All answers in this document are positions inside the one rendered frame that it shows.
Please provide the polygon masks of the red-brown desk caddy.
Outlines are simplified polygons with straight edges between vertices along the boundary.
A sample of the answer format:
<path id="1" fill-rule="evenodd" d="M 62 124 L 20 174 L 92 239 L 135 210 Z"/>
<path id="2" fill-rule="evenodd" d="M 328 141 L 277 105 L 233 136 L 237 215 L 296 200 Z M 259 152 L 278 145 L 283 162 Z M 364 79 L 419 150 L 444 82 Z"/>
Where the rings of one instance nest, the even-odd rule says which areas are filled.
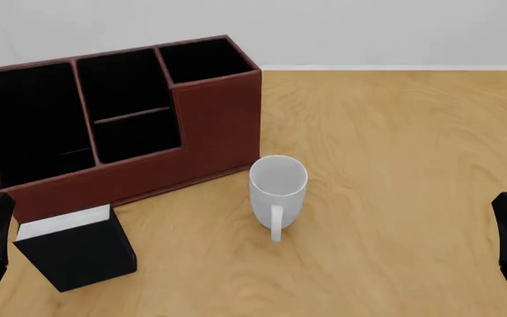
<path id="1" fill-rule="evenodd" d="M 0 192 L 22 224 L 244 171 L 261 84 L 225 35 L 0 67 Z"/>

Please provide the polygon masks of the white ceramic mug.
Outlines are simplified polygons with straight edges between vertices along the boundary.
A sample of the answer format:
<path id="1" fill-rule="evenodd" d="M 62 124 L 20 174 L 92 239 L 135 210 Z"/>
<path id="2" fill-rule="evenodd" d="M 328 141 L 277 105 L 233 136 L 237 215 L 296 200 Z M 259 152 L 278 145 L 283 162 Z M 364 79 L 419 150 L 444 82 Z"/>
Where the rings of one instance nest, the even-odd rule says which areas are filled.
<path id="1" fill-rule="evenodd" d="M 308 173 L 295 158 L 268 155 L 253 163 L 248 174 L 250 203 L 257 220 L 280 242 L 282 231 L 302 210 Z"/>

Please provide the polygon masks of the black book with white pages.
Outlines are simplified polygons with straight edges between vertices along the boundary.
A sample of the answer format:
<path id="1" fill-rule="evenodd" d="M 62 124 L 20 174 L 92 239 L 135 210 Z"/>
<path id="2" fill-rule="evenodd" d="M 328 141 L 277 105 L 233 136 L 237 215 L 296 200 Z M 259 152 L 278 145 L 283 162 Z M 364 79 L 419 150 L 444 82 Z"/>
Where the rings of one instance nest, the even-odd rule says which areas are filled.
<path id="1" fill-rule="evenodd" d="M 137 258 L 111 205 L 20 224 L 13 245 L 59 291 L 137 271 Z"/>

